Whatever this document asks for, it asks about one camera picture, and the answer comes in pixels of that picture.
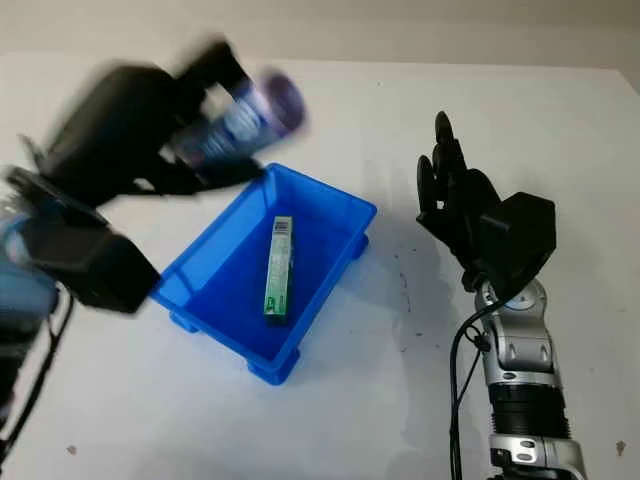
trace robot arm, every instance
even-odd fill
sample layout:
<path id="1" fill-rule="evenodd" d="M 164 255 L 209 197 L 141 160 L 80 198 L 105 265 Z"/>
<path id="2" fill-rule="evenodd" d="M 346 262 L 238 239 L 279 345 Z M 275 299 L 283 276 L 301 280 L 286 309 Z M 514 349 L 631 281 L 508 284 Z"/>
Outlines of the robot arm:
<path id="1" fill-rule="evenodd" d="M 159 153 L 176 132 L 201 119 L 206 89 L 220 84 L 231 91 L 247 78 L 224 41 L 206 46 L 175 75 L 155 66 L 117 65 L 44 151 L 26 139 L 37 171 L 10 168 L 5 180 L 15 195 L 0 199 L 0 428 L 19 369 L 57 307 L 56 283 L 85 305 L 134 313 L 159 280 L 98 207 L 121 194 L 194 195 L 261 174 L 251 158 L 195 171 Z M 139 187 L 140 180 L 150 188 Z M 50 336 L 57 345 L 59 338 Z M 0 464 L 11 443 L 0 448 Z"/>
<path id="2" fill-rule="evenodd" d="M 468 169 L 444 112 L 436 118 L 433 163 L 418 161 L 418 222 L 445 243 L 464 268 L 478 313 L 452 347 L 452 479 L 462 478 L 457 444 L 456 355 L 478 317 L 476 339 L 493 407 L 491 463 L 496 480 L 587 478 L 580 445 L 570 439 L 553 342 L 544 324 L 546 293 L 535 279 L 555 249 L 553 202 L 526 193 L 500 200 L 489 179 Z"/>

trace white table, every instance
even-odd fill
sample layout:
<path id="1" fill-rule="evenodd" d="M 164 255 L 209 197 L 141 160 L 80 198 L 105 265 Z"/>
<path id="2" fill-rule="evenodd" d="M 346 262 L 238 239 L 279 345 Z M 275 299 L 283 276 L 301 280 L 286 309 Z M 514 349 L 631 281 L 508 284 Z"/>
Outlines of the white table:
<path id="1" fill-rule="evenodd" d="M 25 162 L 15 133 L 42 139 L 94 62 L 0 59 L 3 163 Z M 303 90 L 310 123 L 261 159 L 379 208 L 368 251 L 318 314 L 289 381 L 268 386 L 151 301 L 137 318 L 80 309 L 6 478 L 447 478 L 448 349 L 472 297 L 446 248 L 414 221 L 416 160 L 431 152 L 440 109 L 501 194 L 556 201 L 558 250 L 541 280 L 568 416 L 591 478 L 635 478 L 640 97 L 606 70 L 278 64 Z M 122 199 L 105 214 L 162 269 L 237 191 Z M 36 366 L 32 358 L 20 392 Z M 477 375 L 462 412 L 465 478 L 492 471 L 489 419 Z"/>

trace barcode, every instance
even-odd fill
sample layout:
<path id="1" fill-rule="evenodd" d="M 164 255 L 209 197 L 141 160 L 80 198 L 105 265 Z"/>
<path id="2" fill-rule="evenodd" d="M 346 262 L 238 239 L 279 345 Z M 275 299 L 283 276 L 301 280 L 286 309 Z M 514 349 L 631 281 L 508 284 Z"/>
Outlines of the barcode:
<path id="1" fill-rule="evenodd" d="M 276 233 L 289 233 L 289 222 L 276 220 L 276 224 L 273 228 Z"/>

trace purple can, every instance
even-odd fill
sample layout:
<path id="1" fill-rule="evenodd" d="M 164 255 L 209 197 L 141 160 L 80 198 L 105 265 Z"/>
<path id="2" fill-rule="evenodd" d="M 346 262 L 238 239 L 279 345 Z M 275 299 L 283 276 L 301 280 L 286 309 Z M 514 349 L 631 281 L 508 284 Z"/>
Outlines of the purple can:
<path id="1" fill-rule="evenodd" d="M 235 102 L 219 117 L 187 127 L 171 142 L 173 151 L 194 169 L 250 157 L 290 135 L 305 117 L 300 92 L 277 71 L 265 72 L 232 95 Z"/>

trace can lid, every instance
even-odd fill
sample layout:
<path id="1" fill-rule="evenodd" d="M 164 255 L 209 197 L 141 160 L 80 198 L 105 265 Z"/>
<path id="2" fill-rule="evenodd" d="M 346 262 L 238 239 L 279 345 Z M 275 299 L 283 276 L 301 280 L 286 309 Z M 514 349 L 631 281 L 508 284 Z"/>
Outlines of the can lid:
<path id="1" fill-rule="evenodd" d="M 287 133 L 297 129 L 305 117 L 304 101 L 298 88 L 286 75 L 274 70 L 265 73 L 260 83 L 278 122 Z"/>

